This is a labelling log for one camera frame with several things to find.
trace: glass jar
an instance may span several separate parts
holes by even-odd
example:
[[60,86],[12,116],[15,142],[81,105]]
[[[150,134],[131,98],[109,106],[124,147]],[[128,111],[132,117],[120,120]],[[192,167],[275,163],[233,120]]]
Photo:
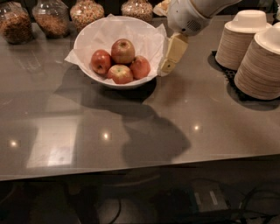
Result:
[[152,20],[152,5],[148,0],[129,0],[122,5],[122,15],[142,19],[145,22]]
[[77,32],[80,32],[95,20],[104,18],[104,9],[94,0],[78,0],[70,10],[70,16]]
[[38,0],[32,14],[47,38],[64,38],[70,33],[68,7],[62,1]]
[[18,3],[0,3],[0,34],[13,45],[32,40],[32,22],[27,10]]

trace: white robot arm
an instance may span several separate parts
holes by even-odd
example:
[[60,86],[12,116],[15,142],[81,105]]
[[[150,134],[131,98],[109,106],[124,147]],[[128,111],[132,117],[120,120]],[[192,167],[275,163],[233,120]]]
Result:
[[211,19],[229,5],[241,0],[164,0],[154,12],[167,16],[174,33],[169,38],[167,54],[161,65],[162,75],[169,74],[184,55],[188,36],[195,36],[206,28]]

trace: floor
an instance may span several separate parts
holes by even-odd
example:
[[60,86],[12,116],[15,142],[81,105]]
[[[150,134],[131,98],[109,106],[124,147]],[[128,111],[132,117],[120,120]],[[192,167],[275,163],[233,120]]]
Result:
[[279,172],[269,158],[2,182],[0,223],[279,224]]

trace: table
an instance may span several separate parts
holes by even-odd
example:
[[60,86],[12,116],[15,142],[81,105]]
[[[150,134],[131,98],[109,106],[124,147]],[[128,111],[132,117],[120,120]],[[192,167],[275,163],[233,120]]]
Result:
[[0,180],[279,154],[279,101],[239,101],[214,62],[230,19],[215,17],[171,74],[130,91],[64,61],[73,29],[46,39],[33,24],[25,45],[1,38]]

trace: apple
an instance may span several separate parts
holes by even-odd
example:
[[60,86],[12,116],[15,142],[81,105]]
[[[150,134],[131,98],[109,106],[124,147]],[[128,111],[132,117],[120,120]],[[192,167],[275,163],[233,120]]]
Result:
[[125,65],[114,65],[108,70],[108,77],[112,78],[115,84],[126,84],[133,81],[133,73]]
[[106,76],[108,70],[112,67],[111,55],[105,50],[99,49],[93,53],[90,64],[97,74]]
[[130,40],[120,38],[112,45],[111,56],[116,64],[129,64],[135,57],[135,47]]
[[129,68],[136,80],[146,77],[151,70],[149,61],[142,55],[137,55],[131,62]]

